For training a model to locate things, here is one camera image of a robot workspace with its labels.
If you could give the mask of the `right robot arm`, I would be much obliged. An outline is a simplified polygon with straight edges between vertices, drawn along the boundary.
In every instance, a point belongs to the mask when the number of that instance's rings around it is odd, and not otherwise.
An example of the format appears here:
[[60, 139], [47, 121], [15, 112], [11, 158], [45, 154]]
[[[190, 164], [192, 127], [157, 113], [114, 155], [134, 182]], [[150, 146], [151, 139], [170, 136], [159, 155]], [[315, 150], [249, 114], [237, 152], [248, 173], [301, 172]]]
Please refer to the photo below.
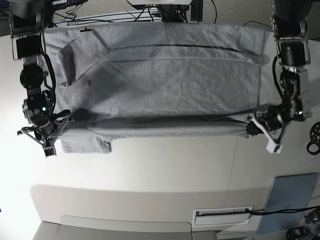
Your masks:
[[29, 123], [17, 134], [41, 145], [46, 157], [56, 155], [56, 140], [65, 126], [73, 122], [70, 110], [55, 112], [57, 81], [45, 43], [45, 24], [51, 18], [51, 7], [48, 0], [9, 2], [12, 56], [23, 62], [19, 79], [27, 98], [22, 111]]

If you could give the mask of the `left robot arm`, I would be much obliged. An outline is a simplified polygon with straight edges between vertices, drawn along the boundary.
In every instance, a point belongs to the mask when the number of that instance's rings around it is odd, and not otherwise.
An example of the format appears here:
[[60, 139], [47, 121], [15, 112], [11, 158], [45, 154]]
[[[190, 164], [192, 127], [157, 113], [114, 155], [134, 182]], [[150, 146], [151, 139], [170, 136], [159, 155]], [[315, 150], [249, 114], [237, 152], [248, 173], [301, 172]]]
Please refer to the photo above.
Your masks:
[[305, 68], [311, 63], [307, 16], [314, 1], [276, 0], [271, 18], [277, 54], [272, 61], [272, 76], [281, 104], [250, 118], [246, 132], [250, 136], [281, 130], [292, 122], [304, 122], [310, 116], [309, 79]]

